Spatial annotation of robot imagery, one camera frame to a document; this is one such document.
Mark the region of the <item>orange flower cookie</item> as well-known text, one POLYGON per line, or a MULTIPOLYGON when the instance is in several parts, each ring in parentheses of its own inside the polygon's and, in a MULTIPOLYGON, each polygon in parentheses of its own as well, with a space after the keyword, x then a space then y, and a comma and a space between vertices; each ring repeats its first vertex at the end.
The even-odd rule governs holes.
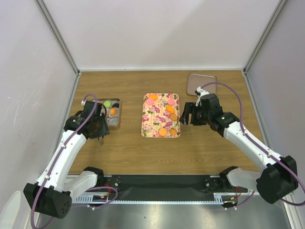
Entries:
POLYGON ((169 131, 169 133, 170 133, 171 136, 175 136, 175 135, 177 135, 178 132, 177 132, 176 129, 171 128, 170 131, 169 131))

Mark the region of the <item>green cookie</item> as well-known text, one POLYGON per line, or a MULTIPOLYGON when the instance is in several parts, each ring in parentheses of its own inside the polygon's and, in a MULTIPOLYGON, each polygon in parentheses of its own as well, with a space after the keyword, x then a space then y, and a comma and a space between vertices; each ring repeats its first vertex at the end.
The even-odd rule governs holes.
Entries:
POLYGON ((104 105, 106 108, 110 108, 112 104, 111 104, 110 101, 104 101, 104 102, 103 102, 103 105, 104 105))

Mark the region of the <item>black sandwich cookie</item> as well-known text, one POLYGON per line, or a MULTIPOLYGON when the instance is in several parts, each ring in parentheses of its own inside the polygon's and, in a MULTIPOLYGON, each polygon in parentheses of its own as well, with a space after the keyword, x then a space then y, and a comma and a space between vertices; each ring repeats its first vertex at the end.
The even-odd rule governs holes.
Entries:
POLYGON ((112 105, 112 108, 119 108, 120 107, 120 104, 119 103, 114 103, 113 105, 112 105))

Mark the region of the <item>brown tin lid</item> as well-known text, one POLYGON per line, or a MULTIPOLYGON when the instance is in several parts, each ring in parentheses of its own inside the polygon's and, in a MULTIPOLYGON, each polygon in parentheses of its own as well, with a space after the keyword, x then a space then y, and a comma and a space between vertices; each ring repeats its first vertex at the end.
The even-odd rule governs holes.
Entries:
POLYGON ((200 86, 204 86, 208 83, 217 82, 215 76, 192 73, 188 76, 186 93, 188 95, 196 95, 195 90, 200 86))

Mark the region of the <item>metal serving tongs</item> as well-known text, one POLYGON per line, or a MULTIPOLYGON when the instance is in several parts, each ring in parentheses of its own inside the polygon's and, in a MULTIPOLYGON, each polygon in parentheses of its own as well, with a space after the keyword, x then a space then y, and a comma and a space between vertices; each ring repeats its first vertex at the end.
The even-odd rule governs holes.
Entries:
POLYGON ((104 137, 99 137, 99 138, 98 138, 98 141, 99 141, 99 144, 100 144, 101 146, 104 145, 104 137))

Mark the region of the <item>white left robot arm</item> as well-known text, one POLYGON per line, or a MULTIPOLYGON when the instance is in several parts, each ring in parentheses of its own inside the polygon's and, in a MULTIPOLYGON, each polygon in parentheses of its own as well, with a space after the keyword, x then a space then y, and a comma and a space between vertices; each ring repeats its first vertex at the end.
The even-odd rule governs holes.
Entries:
POLYGON ((106 183, 104 172, 86 167, 71 181, 66 176, 83 145, 89 139, 109 135, 106 107, 96 101, 83 101, 83 110, 67 119, 61 141, 44 172, 34 184, 27 183, 23 194, 34 212, 64 218, 72 201, 92 188, 100 191, 106 183))

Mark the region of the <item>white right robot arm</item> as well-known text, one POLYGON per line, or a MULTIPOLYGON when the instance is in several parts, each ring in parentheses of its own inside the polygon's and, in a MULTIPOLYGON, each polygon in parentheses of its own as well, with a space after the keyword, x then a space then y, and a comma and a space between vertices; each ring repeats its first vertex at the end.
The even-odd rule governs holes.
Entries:
POLYGON ((281 156, 259 141, 247 131, 241 119, 223 111, 215 94, 204 91, 197 102, 186 102, 179 121, 183 125, 209 125, 243 151, 258 168, 258 172, 234 166, 227 168, 220 173, 219 185, 223 191, 243 187, 258 192, 266 202, 273 204, 300 185, 296 161, 291 156, 281 156))

